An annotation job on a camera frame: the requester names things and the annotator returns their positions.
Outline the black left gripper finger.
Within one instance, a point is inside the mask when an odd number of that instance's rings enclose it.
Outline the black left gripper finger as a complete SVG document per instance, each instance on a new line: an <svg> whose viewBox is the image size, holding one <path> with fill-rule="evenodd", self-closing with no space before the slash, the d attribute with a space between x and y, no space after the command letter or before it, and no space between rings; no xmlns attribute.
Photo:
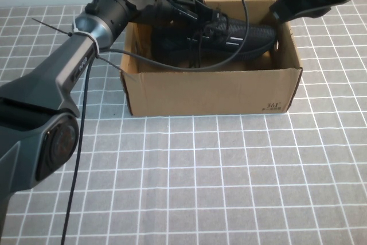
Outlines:
<svg viewBox="0 0 367 245"><path fill-rule="evenodd" d="M209 25L219 22L221 20L221 12L220 11L211 11L208 13L201 13L198 16L198 23L200 25Z"/></svg>
<svg viewBox="0 0 367 245"><path fill-rule="evenodd" d="M195 3L195 13L198 16L212 16L213 9L207 6L205 0L194 0Z"/></svg>

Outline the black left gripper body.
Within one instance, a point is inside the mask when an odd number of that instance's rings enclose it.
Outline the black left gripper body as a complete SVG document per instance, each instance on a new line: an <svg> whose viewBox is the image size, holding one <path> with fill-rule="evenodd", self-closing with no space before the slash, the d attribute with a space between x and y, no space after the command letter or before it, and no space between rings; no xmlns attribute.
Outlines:
<svg viewBox="0 0 367 245"><path fill-rule="evenodd" d="M199 19L200 5L203 0L162 0L162 19L196 23Z"/></svg>

